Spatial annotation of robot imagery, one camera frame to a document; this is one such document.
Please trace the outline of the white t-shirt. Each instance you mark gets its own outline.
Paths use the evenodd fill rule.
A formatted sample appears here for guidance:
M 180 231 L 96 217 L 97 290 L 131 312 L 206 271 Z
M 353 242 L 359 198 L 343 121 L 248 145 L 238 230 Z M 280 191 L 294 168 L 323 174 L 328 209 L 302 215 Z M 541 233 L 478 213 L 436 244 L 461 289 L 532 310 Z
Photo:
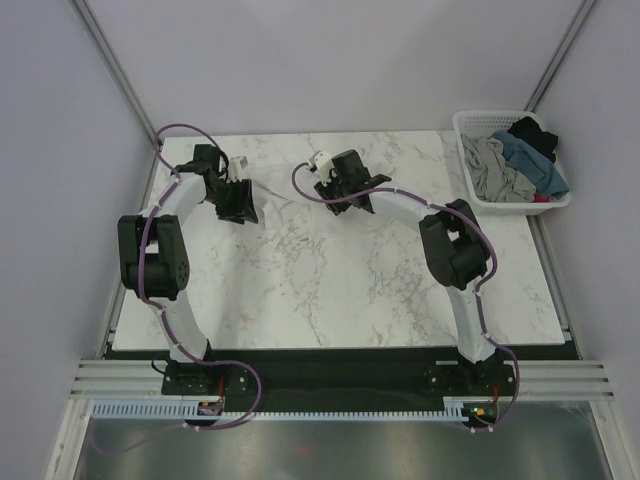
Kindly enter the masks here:
M 294 172 L 293 164 L 249 165 L 254 205 L 259 222 L 267 229 L 282 226 L 299 213 L 307 213 L 312 230 L 322 238 L 366 233 L 387 221 L 399 222 L 413 230 L 425 216 L 434 212 L 428 202 L 410 192 L 389 185 L 368 194 L 374 213 L 351 207 L 335 216 L 317 193 L 312 191 L 316 178 L 307 171 Z

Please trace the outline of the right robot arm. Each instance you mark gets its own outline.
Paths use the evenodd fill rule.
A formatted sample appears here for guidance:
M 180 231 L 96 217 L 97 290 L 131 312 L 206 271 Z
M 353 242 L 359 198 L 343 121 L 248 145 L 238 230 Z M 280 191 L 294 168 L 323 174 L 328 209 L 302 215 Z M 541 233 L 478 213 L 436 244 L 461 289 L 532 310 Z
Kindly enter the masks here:
M 458 352 L 468 361 L 458 368 L 459 384 L 469 393 L 483 392 L 494 381 L 485 360 L 495 353 L 496 344 L 488 333 L 480 294 L 483 281 L 495 274 L 496 256 L 470 205 L 462 199 L 432 204 L 387 175 L 371 174 L 354 150 L 337 156 L 318 152 L 309 170 L 317 178 L 319 201 L 333 214 L 355 207 L 419 234 L 428 271 L 451 302 Z

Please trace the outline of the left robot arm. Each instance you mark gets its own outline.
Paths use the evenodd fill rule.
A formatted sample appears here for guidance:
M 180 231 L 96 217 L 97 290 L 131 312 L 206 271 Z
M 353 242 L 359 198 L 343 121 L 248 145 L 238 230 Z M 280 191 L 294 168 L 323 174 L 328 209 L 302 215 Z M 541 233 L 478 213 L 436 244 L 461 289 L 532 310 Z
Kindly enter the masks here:
M 222 221 L 256 224 L 248 166 L 244 156 L 230 158 L 216 145 L 197 144 L 191 161 L 170 169 L 169 183 L 156 202 L 117 224 L 122 284 L 158 319 L 170 358 L 190 363 L 184 379 L 198 393 L 215 389 L 220 371 L 204 360 L 209 340 L 188 299 L 191 266 L 182 226 L 204 203 Z

